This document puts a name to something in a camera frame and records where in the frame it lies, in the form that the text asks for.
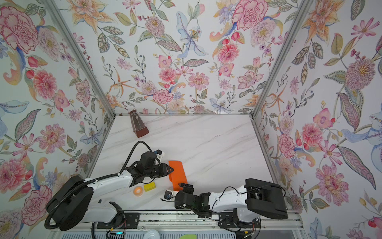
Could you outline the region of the orange square paper sheet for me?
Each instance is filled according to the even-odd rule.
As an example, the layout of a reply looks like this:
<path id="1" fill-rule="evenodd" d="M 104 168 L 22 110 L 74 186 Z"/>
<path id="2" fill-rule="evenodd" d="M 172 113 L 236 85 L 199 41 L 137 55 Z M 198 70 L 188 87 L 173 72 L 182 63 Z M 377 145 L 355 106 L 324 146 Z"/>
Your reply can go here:
<path id="1" fill-rule="evenodd" d="M 188 184 L 186 174 L 183 168 L 183 163 L 180 161 L 170 160 L 169 166 L 174 169 L 174 171 L 169 174 L 169 180 L 173 184 L 174 191 L 182 190 L 181 184 Z"/>

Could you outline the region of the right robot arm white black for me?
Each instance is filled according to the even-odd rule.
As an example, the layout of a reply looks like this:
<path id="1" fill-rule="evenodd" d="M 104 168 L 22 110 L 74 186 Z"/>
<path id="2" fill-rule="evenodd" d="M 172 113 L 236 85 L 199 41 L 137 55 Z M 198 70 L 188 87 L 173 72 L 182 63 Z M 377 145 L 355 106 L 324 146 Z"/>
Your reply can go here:
<path id="1" fill-rule="evenodd" d="M 194 195 L 192 185 L 186 185 L 175 198 L 175 208 L 188 209 L 199 218 L 211 219 L 213 214 L 233 211 L 239 222 L 249 223 L 258 217 L 288 219 L 284 189 L 275 183 L 246 179 L 239 188 L 226 187 L 220 193 Z"/>

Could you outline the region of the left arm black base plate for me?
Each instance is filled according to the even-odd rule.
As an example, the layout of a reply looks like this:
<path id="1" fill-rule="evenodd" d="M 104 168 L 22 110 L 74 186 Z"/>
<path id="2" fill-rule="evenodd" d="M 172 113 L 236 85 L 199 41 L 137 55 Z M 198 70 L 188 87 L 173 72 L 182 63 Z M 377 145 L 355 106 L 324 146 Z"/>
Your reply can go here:
<path id="1" fill-rule="evenodd" d="M 97 229 L 137 229 L 139 213 L 118 213 L 109 223 L 98 222 Z"/>

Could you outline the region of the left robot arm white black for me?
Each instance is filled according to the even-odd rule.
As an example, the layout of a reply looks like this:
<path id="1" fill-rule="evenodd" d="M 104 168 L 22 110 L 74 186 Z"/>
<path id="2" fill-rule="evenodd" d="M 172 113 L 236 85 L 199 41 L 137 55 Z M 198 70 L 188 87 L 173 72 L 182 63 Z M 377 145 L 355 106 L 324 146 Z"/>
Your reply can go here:
<path id="1" fill-rule="evenodd" d="M 71 177 L 46 204 L 44 227 L 67 231 L 80 223 L 121 226 L 126 220 L 125 212 L 107 196 L 143 183 L 146 178 L 155 180 L 173 173 L 171 166 L 160 161 L 161 155 L 160 150 L 145 152 L 130 166 L 124 163 L 118 173 L 99 178 Z"/>

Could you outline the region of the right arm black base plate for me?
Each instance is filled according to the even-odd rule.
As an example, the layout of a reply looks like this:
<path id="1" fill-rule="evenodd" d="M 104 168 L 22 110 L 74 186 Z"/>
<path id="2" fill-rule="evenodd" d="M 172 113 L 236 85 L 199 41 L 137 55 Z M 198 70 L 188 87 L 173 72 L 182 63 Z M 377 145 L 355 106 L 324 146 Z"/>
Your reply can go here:
<path id="1" fill-rule="evenodd" d="M 239 220 L 237 210 L 218 213 L 218 217 L 218 226 L 221 229 L 234 233 L 246 229 L 251 229 L 254 231 L 255 229 L 259 229 L 261 227 L 259 218 L 252 219 L 250 222 Z"/>

